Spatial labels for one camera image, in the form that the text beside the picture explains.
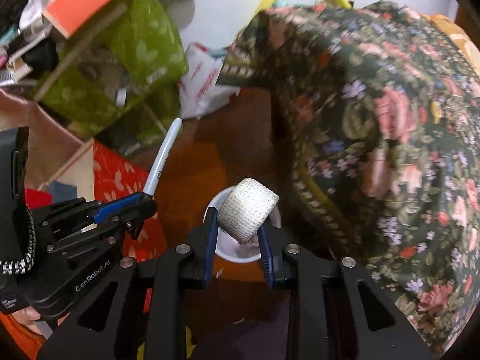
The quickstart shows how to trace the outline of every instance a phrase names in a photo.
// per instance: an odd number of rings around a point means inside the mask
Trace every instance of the black and white rope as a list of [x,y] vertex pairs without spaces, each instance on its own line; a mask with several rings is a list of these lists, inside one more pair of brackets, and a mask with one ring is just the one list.
[[0,272],[4,275],[21,275],[28,272],[35,259],[35,245],[37,239],[35,237],[35,223],[33,221],[32,212],[27,207],[28,213],[28,246],[25,256],[20,261],[0,261]]

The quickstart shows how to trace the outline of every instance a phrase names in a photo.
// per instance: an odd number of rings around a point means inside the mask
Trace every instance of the pink fabric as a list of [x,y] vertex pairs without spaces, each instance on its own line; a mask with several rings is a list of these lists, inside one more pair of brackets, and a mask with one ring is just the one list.
[[0,90],[0,131],[29,126],[25,187],[37,189],[47,181],[82,145],[32,101]]

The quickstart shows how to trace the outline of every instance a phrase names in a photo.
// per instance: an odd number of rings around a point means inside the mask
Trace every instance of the triangular cutout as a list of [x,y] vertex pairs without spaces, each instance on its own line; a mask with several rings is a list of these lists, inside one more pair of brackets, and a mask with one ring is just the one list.
[[95,300],[92,306],[78,319],[78,325],[86,327],[87,329],[95,330],[95,332],[103,331],[103,329],[105,329],[105,324],[107,323],[107,318],[109,317],[117,287],[117,282],[110,283]]
[[395,325],[393,315],[380,303],[380,300],[375,297],[363,281],[358,283],[358,292],[360,293],[369,330],[376,332],[377,330]]

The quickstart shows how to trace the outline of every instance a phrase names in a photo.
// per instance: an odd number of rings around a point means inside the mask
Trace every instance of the red patterned paper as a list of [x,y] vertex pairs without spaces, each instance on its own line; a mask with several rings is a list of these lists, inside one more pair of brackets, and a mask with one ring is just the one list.
[[[111,202],[141,191],[148,173],[129,163],[125,158],[94,141],[94,195],[95,200]],[[137,261],[156,258],[167,249],[167,241],[158,221],[158,212],[147,219],[136,241],[129,235],[123,243],[123,254]]]

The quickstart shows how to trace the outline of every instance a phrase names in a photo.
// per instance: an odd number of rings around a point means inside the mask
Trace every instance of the white marker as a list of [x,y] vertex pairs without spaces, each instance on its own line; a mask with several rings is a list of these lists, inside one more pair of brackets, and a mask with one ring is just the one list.
[[180,127],[182,127],[182,120],[177,117],[172,122],[169,130],[166,132],[165,139],[160,146],[160,150],[158,150],[158,154],[155,158],[155,161],[153,162],[152,169],[148,174],[147,181],[145,182],[145,187],[143,188],[143,192],[147,195],[155,195],[155,190],[157,189],[158,181],[160,180],[163,167],[165,166],[165,161],[167,160],[170,149],[172,148],[175,139],[177,138]]

